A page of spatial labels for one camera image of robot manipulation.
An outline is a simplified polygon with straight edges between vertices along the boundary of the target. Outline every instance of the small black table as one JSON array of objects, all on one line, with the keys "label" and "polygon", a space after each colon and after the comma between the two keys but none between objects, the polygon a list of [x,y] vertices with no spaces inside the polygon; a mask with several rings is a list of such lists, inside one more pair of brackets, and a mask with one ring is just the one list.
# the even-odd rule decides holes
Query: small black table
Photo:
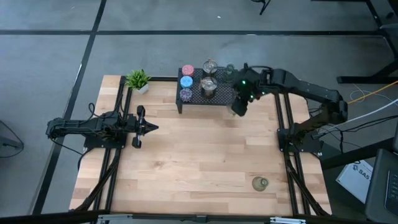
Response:
[{"label": "small black table", "polygon": [[182,113],[182,105],[213,105],[213,106],[226,106],[231,105],[234,100],[234,90],[232,83],[228,83],[225,80],[226,69],[218,68],[214,74],[214,78],[217,80],[217,88],[214,97],[208,99],[202,95],[200,86],[200,80],[205,78],[207,73],[201,68],[195,68],[193,71],[193,84],[191,86],[192,97],[189,102],[183,102],[180,99],[180,91],[182,90],[180,80],[183,77],[182,68],[178,69],[178,82],[177,82],[177,94],[175,95],[175,104],[177,105],[178,112]]}]

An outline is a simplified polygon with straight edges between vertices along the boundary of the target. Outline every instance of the white box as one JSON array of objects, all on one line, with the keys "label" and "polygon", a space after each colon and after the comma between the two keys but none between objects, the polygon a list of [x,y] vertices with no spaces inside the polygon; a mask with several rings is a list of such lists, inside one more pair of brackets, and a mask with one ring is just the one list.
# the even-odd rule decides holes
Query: white box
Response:
[{"label": "white box", "polygon": [[336,181],[358,198],[358,200],[365,203],[372,172],[373,167],[364,160],[361,160],[357,164],[346,165]]}]

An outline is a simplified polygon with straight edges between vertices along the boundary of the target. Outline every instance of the gray floor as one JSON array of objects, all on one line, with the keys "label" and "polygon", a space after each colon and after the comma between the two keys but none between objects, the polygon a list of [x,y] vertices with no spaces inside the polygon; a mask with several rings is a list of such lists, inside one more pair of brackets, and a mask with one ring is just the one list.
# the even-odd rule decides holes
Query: gray floor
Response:
[{"label": "gray floor", "polygon": [[[100,0],[3,0],[0,1],[0,29],[90,30],[99,4]],[[374,5],[381,16],[391,11],[386,1],[374,1]],[[363,3],[278,0],[270,3],[263,16],[258,16],[260,7],[260,4],[246,0],[108,0],[99,29],[376,28]],[[9,124],[26,144],[25,151],[18,156],[0,160],[0,217],[29,213],[51,146],[44,134],[46,123],[61,116],[65,109],[87,40],[87,36],[0,35],[0,119]],[[370,75],[391,62],[393,56],[383,39],[373,37],[97,36],[72,118],[83,119],[89,116],[87,104],[96,101],[103,75],[124,75],[132,69],[143,68],[153,76],[176,76],[177,68],[181,65],[190,63],[199,67],[208,58],[213,58],[220,65],[231,62],[242,67],[244,62],[248,62],[284,68],[308,82],[337,89],[345,100],[349,100],[349,94],[356,87],[339,85],[335,82],[335,77]],[[382,85],[358,86],[373,91]],[[396,99],[397,87],[391,87],[381,94]],[[362,103],[350,105],[349,117],[368,113],[388,102],[380,96],[371,96]],[[310,102],[309,107],[314,108],[316,104]],[[390,106],[345,127],[392,114],[397,114],[396,106]],[[345,140],[365,146],[391,137],[395,124],[396,121],[386,122],[376,128],[347,134]],[[326,136],[323,140],[338,147],[338,141],[331,136]],[[83,138],[68,136],[65,145],[81,150]],[[354,148],[345,146],[347,151]],[[45,213],[68,209],[75,184],[77,160],[76,154],[62,151],[45,203]],[[329,194],[338,197],[343,189],[333,185],[333,175],[327,173],[325,178],[330,183]],[[350,202],[346,200],[333,197],[331,203],[335,215],[363,218],[349,208]]]}]

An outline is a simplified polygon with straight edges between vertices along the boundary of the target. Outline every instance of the wooden tabletop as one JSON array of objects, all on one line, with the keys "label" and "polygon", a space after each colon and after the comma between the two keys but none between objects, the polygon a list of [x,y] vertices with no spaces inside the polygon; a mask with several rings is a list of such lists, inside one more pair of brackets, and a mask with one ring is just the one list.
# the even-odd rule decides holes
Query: wooden tabletop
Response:
[{"label": "wooden tabletop", "polygon": [[[119,81],[120,76],[104,76],[96,114],[113,110]],[[129,112],[135,114],[137,106],[144,105],[146,120],[160,128],[142,138],[141,149],[133,148],[134,135],[128,136],[111,211],[291,215],[286,169],[277,143],[274,96],[250,103],[244,117],[229,114],[225,106],[184,105],[179,114],[176,87],[176,82],[149,82],[147,93],[133,92]],[[290,95],[290,103],[295,122],[308,119],[302,97]],[[319,160],[308,153],[300,155],[309,191],[331,213]],[[93,149],[83,158],[70,208],[79,206],[97,184],[103,156],[104,149]],[[269,179],[265,191],[253,189],[256,176]],[[104,208],[107,192],[106,185],[100,208]],[[297,186],[296,194],[303,212]]]}]

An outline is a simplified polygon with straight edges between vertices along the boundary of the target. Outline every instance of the pink lid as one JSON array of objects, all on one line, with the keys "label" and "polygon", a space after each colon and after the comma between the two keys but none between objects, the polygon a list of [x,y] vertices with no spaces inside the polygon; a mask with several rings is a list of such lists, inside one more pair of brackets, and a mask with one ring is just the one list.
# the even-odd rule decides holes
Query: pink lid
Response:
[{"label": "pink lid", "polygon": [[193,66],[192,65],[184,65],[182,67],[182,75],[193,76]]}]

